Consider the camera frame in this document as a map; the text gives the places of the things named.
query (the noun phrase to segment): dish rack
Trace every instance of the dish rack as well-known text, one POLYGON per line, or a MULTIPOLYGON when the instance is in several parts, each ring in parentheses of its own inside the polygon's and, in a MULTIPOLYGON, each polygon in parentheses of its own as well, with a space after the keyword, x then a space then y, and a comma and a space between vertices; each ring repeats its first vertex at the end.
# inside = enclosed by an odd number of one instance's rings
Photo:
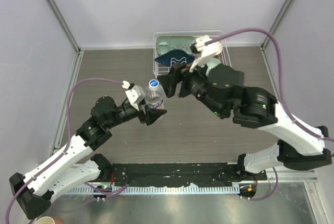
MULTIPOLYGON (((153 73, 157 77, 158 75, 167 74, 169 73, 171 66, 165 66, 159 64, 155 61, 155 59, 159 56, 157 53, 157 38, 160 36, 192 36, 194 38, 201 37, 204 35, 208 35, 210 38, 214 39, 219 36, 224 35, 223 31, 184 31, 184 32, 156 32, 153 35, 154 40, 154 54, 153 54, 153 73)), ((229 55, 229 51, 226 45, 226 40, 220 41, 222 45, 222 52, 218 55, 219 60, 224 65, 228 65, 232 67, 231 59, 229 55)))

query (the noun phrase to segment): reflective floor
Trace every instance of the reflective floor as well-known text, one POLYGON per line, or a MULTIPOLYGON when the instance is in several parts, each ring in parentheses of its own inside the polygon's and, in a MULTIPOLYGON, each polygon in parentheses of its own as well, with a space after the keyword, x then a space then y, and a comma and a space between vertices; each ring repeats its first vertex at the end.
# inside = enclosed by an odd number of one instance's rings
MULTIPOLYGON (((273 183, 258 185, 256 197, 271 192, 273 183)), ((273 197, 260 202, 240 200, 237 195, 119 196, 71 210, 92 196, 63 195, 46 213, 66 224, 202 224, 202 223, 316 223, 303 183, 280 183, 273 197)))

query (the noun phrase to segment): bottle label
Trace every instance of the bottle label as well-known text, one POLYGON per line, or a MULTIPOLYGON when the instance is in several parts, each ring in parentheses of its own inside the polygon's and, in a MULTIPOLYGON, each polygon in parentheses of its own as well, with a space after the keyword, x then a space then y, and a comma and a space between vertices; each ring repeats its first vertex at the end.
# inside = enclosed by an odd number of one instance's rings
POLYGON ((163 100, 157 103, 147 103, 147 105, 151 109, 163 109, 163 100))

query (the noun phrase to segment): floor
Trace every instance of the floor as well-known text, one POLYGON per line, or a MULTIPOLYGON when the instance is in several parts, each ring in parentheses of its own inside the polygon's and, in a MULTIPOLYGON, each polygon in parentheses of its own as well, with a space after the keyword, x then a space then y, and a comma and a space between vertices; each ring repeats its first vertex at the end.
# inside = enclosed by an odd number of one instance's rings
MULTIPOLYGON (((268 195, 273 185, 259 184, 256 197, 268 195)), ((87 204, 92 199, 88 195, 63 195, 45 215, 80 224, 317 223, 304 183, 280 183, 271 198, 260 202, 228 194, 119 196, 87 204)))
MULTIPOLYGON (((232 66, 245 73, 246 86, 273 93, 260 48, 229 48, 229 52, 232 66)), ((104 77, 128 80, 144 88, 154 78, 152 56, 152 49, 85 51, 78 81, 104 77)), ((71 103, 73 131, 90 117, 90 109, 99 97, 111 96, 119 105, 126 98, 124 91, 105 82, 79 87, 71 103)), ((131 120, 111 129, 113 137, 97 152, 114 163, 235 162, 238 155, 257 152, 277 141, 265 132, 241 128, 231 119, 219 120, 191 96, 167 99, 165 108, 167 114, 151 126, 131 120)))

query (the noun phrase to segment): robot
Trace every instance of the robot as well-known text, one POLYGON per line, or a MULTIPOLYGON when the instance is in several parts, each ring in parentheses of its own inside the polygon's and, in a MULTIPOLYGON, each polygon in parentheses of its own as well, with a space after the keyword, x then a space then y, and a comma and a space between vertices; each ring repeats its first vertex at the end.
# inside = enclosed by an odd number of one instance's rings
MULTIPOLYGON (((233 111, 233 123, 280 138, 268 149, 240 154, 235 173, 253 175, 278 166, 302 171, 331 164, 331 154, 324 142, 328 137, 325 126, 312 127, 295 116, 291 120, 275 96, 259 87, 244 86, 243 72, 219 64, 206 75, 206 64, 221 51, 219 42, 208 36, 200 37, 191 50, 199 55, 194 62, 175 64, 168 74, 158 76, 167 98, 175 95, 176 85, 181 82, 178 97, 193 95, 219 119, 229 118, 233 111), (296 121, 314 134, 303 130, 296 121)), ((109 96, 101 97, 91 109, 91 117, 68 145, 37 168, 26 174, 15 173, 9 179, 11 191, 28 219, 40 216, 57 198, 77 185, 109 179, 113 166, 102 154, 71 167, 111 138, 110 129, 135 118, 149 126, 166 113, 145 105, 145 93, 140 86, 127 81, 122 86, 127 89, 127 99, 121 105, 117 106, 109 96)))

